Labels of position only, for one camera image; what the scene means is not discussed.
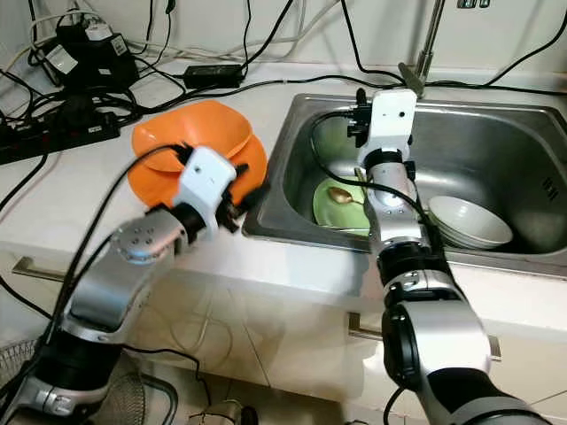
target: gold spoon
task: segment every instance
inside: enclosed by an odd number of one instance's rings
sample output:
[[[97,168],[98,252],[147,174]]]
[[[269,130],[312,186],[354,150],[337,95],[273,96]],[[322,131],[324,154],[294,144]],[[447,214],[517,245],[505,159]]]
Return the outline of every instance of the gold spoon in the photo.
[[[337,204],[351,204],[355,203],[358,205],[364,205],[364,203],[357,201],[353,198],[353,195],[348,190],[343,188],[338,188],[337,186],[331,186],[327,189],[329,197],[335,201]]]

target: charger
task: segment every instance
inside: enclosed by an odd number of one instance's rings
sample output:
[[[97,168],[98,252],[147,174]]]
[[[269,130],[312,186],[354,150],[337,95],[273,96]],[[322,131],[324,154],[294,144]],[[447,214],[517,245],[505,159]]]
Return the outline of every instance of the charger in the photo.
[[[237,64],[187,66],[183,73],[183,82],[187,89],[203,89],[210,86],[219,89],[237,89],[244,78],[242,66]]]

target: orange plastic bowl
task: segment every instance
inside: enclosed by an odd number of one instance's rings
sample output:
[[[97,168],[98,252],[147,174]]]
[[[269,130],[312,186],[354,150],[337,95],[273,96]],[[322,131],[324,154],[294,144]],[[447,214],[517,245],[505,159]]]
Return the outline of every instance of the orange plastic bowl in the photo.
[[[245,147],[251,136],[252,126],[241,113],[215,100],[206,100],[138,124],[132,133],[132,147],[139,157],[163,144],[204,144],[225,158],[232,158]],[[144,164],[155,171],[183,170],[183,164],[172,151],[156,153]]]
[[[238,205],[247,193],[264,182],[268,159],[260,140],[252,135],[245,147],[230,158],[230,162],[235,166],[239,164],[249,166],[248,170],[239,176],[230,187],[232,201]],[[130,187],[138,198],[150,207],[158,204],[172,206],[173,198],[178,192],[181,173],[156,171],[144,164],[145,162],[128,174]]]

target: sink basin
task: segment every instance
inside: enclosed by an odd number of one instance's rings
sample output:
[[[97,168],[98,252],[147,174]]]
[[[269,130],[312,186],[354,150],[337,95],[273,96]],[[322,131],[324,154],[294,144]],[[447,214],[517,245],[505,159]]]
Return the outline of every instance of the sink basin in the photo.
[[[317,226],[313,194],[326,175],[311,154],[315,117],[354,104],[353,97],[297,95],[269,161],[271,190],[248,213],[244,232],[292,243],[369,251],[368,239]],[[344,118],[324,121],[315,142],[328,167],[353,175],[354,139]],[[423,205],[448,195],[503,218],[512,242],[492,251],[447,246],[450,262],[567,275],[567,132],[558,111],[508,104],[418,103],[411,157]]]

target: drawer handle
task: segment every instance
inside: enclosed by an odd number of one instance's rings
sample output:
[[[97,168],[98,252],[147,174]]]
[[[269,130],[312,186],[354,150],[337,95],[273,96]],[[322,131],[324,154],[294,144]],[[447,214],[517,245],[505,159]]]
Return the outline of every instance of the drawer handle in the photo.
[[[34,267],[34,260],[31,257],[22,257],[12,268],[12,273],[28,277],[38,277],[54,282],[63,282],[63,278],[65,277],[65,274],[58,271]]]
[[[374,341],[382,341],[382,332],[378,329],[361,328],[361,315],[359,313],[348,314],[348,335],[357,336],[359,338],[371,339]],[[490,344],[490,356],[493,361],[502,361],[500,351],[500,343],[496,336],[489,335],[488,343]]]

